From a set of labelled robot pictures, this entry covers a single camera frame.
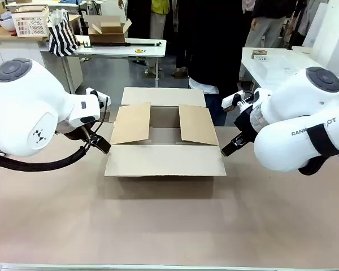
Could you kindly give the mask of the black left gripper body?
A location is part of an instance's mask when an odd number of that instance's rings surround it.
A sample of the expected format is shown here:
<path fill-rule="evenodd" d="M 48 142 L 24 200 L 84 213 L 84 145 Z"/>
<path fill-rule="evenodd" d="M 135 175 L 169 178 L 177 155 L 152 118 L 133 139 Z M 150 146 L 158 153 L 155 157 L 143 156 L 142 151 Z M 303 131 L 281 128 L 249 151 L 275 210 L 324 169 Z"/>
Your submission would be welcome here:
<path fill-rule="evenodd" d="M 64 134 L 68 139 L 73 141 L 82 140 L 83 142 L 86 142 L 88 137 L 85 134 L 84 129 L 88 130 L 88 124 L 81 127 L 73 127 L 69 123 L 59 123 L 56 126 L 55 132 L 58 134 Z"/>

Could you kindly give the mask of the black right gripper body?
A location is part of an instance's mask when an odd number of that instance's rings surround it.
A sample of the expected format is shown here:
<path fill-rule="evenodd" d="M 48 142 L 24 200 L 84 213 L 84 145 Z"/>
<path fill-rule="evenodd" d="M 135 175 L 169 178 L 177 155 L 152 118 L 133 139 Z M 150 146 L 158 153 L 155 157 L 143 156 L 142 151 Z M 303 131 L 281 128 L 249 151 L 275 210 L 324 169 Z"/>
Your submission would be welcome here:
<path fill-rule="evenodd" d="M 250 114 L 252 108 L 247 108 L 235 119 L 234 124 L 239 129 L 240 136 L 246 142 L 254 142 L 256 138 L 256 131 L 250 122 Z"/>

